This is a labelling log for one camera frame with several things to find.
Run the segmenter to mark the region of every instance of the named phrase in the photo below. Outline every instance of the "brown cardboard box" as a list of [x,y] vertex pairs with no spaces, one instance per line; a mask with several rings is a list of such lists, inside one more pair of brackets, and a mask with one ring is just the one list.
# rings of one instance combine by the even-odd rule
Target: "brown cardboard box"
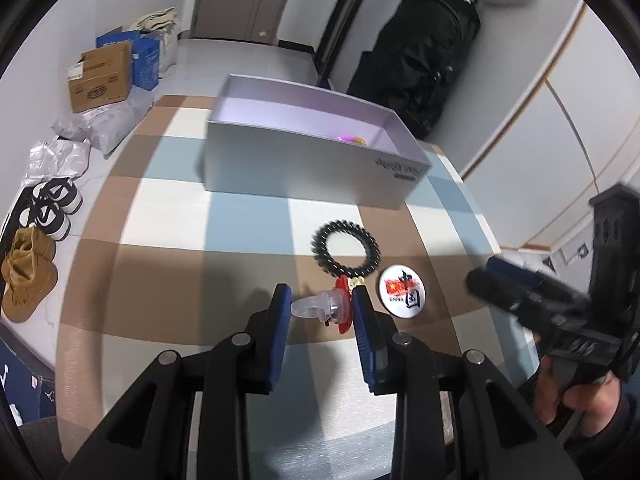
[[130,41],[84,52],[67,72],[74,113],[126,99],[131,90],[130,70]]

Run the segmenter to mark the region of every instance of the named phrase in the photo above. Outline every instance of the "black and white shoe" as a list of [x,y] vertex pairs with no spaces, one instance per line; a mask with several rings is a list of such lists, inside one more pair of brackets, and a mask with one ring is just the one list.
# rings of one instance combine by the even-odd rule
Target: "black and white shoe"
[[82,205],[82,195],[70,178],[52,178],[33,188],[34,200],[45,195],[49,195],[68,215],[78,211]]
[[50,196],[33,199],[30,206],[20,213],[20,225],[37,225],[52,240],[64,240],[71,229],[71,222],[60,206]]

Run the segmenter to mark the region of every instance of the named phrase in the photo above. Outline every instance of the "blue box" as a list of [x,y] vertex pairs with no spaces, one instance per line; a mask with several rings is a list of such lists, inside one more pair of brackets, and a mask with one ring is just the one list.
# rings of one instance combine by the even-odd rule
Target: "blue box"
[[139,30],[127,30],[100,36],[95,39],[95,46],[99,48],[121,41],[131,42],[133,84],[145,90],[155,88],[159,77],[160,42],[141,36]]
[[56,414],[54,373],[0,323],[0,378],[23,422]]

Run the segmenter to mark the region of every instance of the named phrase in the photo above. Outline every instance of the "red plastic piece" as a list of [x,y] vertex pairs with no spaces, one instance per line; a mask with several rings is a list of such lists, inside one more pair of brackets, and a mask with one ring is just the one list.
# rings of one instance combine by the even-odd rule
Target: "red plastic piece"
[[348,332],[351,328],[351,323],[353,322],[353,307],[351,305],[351,292],[349,291],[349,279],[343,274],[335,280],[334,288],[341,288],[347,293],[347,297],[349,298],[348,308],[347,308],[347,321],[344,323],[338,323],[338,332],[344,334]]

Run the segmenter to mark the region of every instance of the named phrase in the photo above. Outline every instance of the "gray fabric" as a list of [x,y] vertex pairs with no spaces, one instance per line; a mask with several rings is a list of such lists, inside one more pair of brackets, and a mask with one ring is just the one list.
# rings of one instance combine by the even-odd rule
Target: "gray fabric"
[[62,455],[57,417],[33,420],[19,429],[44,480],[58,480],[67,462]]

